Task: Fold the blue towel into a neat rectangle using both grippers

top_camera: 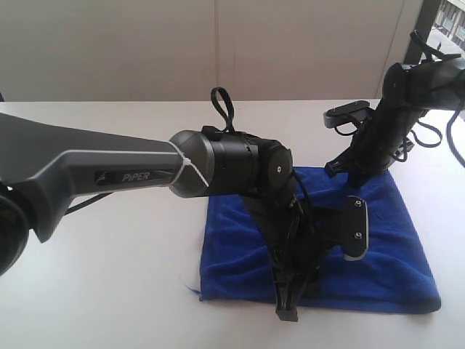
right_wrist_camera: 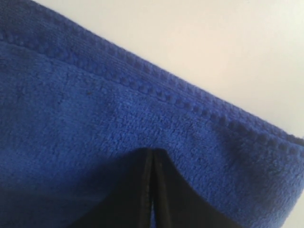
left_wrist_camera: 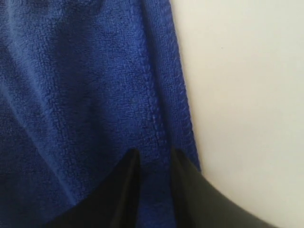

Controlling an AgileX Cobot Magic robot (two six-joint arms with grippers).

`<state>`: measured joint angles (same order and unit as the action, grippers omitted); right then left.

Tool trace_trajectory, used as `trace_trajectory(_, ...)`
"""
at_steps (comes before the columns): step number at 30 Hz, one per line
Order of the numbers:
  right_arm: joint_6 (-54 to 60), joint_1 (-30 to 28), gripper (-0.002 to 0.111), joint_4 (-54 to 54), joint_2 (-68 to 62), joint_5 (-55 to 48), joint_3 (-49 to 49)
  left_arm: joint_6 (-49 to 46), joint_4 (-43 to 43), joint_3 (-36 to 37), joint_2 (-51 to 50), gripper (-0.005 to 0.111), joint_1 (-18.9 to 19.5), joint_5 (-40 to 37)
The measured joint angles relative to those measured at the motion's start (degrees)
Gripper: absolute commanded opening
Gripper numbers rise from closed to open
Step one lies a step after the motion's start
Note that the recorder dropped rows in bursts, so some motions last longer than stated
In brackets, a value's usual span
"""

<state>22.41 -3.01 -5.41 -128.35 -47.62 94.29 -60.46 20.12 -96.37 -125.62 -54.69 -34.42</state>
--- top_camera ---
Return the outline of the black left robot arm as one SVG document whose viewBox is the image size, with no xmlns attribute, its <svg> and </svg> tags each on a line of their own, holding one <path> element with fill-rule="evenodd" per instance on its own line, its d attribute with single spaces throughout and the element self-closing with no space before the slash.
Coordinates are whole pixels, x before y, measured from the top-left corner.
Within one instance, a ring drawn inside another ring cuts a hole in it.
<svg viewBox="0 0 465 349">
<path fill-rule="evenodd" d="M 277 140 L 232 129 L 185 130 L 157 141 L 41 124 L 1 115 L 1 270 L 19 259 L 34 231 L 48 241 L 73 200 L 168 187 L 196 198 L 237 194 L 264 236 L 272 260 L 276 312 L 297 319 L 296 304 L 320 258 L 333 246 L 352 255 L 339 210 L 316 209 Z"/>
</svg>

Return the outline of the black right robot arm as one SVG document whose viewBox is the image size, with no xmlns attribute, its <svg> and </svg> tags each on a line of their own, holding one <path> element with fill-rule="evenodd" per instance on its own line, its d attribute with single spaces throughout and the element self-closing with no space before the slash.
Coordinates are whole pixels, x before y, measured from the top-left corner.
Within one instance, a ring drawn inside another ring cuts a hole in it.
<svg viewBox="0 0 465 349">
<path fill-rule="evenodd" d="M 356 188 L 385 172 L 396 161 L 404 162 L 411 147 L 408 133 L 431 110 L 464 109 L 464 59 L 418 65 L 392 65 L 385 77 L 379 104 L 354 101 L 323 114 L 325 127 L 338 129 L 351 123 L 355 130 L 349 147 L 329 161 L 329 177 L 348 175 Z"/>
</svg>

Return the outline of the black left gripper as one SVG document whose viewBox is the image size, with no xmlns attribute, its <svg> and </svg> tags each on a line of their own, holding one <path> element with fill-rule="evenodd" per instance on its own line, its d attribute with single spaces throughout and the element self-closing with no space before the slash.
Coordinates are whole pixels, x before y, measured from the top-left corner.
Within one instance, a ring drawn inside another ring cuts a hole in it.
<svg viewBox="0 0 465 349">
<path fill-rule="evenodd" d="M 275 286 L 275 313 L 281 321 L 297 322 L 299 291 L 318 278 L 321 260 L 346 242 L 346 207 L 310 204 L 295 193 L 243 195 L 243 204 L 267 246 Z"/>
</svg>

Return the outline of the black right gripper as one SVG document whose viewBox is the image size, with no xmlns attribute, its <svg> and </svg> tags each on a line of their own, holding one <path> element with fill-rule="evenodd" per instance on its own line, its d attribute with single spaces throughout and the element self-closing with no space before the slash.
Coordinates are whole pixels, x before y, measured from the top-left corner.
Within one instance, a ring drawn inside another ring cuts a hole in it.
<svg viewBox="0 0 465 349">
<path fill-rule="evenodd" d="M 325 164 L 324 170 L 330 178 L 347 173 L 349 185 L 361 188 L 390 167 L 394 162 L 392 155 L 395 151 L 395 141 L 354 137 L 338 158 Z"/>
</svg>

